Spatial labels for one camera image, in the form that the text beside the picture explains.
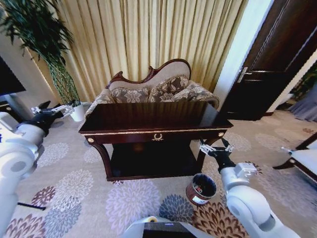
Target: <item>wooden door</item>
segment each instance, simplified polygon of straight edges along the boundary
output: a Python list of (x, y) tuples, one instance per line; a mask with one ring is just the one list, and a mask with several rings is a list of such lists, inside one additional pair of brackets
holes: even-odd
[(275, 0), (221, 112), (260, 119), (316, 48), (317, 0)]

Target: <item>table drawer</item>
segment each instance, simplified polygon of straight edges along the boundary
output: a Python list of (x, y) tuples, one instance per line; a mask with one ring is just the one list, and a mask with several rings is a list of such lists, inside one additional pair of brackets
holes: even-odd
[(175, 140), (195, 140), (195, 139), (217, 139), (221, 138), (226, 129), (213, 130), (195, 130), (195, 131), (151, 131), (125, 134), (99, 134), (85, 135), (90, 143), (96, 144), (116, 144), (116, 143), (133, 143), (133, 142), (158, 142), (158, 141), (175, 141)]

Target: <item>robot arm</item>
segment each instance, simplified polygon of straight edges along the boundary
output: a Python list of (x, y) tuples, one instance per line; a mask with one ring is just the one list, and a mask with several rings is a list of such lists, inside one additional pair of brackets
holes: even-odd
[(235, 165), (229, 158), (233, 147), (222, 139), (225, 148), (211, 147), (201, 140), (200, 149), (214, 157), (226, 190), (227, 206), (253, 238), (299, 238), (290, 228), (283, 225), (272, 212), (266, 198), (250, 187), (249, 178), (257, 169), (250, 163)]
[(36, 160), (44, 151), (43, 138), (51, 124), (73, 111), (69, 105), (48, 109), (49, 103), (33, 108), (35, 116), (21, 124), (8, 113), (0, 113), (0, 237), (18, 202), (16, 187), (35, 170)]

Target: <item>wooden console table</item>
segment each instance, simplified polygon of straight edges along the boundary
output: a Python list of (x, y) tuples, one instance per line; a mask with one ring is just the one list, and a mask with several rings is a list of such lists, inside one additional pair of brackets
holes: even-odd
[[(189, 144), (211, 145), (233, 125), (207, 102), (99, 104), (79, 130), (100, 153), (108, 181), (192, 176), (205, 154)], [(110, 159), (103, 144), (113, 145)]]

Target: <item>floral patterned carpet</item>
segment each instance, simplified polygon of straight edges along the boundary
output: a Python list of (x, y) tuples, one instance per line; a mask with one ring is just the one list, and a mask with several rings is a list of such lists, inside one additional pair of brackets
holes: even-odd
[[(317, 123), (294, 119), (283, 111), (259, 121), (231, 122), (234, 127), (225, 138), (235, 145), (232, 160), (252, 162), (258, 168), (252, 187), (265, 195), (285, 225), (303, 238), (317, 238), (317, 185), (297, 169), (272, 169), (288, 159), (280, 147), (296, 147), (317, 131)], [(17, 206), (6, 238), (115, 238), (149, 215), (188, 222), (219, 238), (248, 237), (225, 206), (213, 158), (206, 157), (203, 172), (215, 180), (217, 194), (197, 207), (185, 194), (191, 177), (107, 182), (101, 158), (77, 132), (79, 125), (71, 118), (53, 124), (37, 170), (17, 189), (20, 202), (47, 209)], [(196, 141), (191, 148), (197, 155)]]

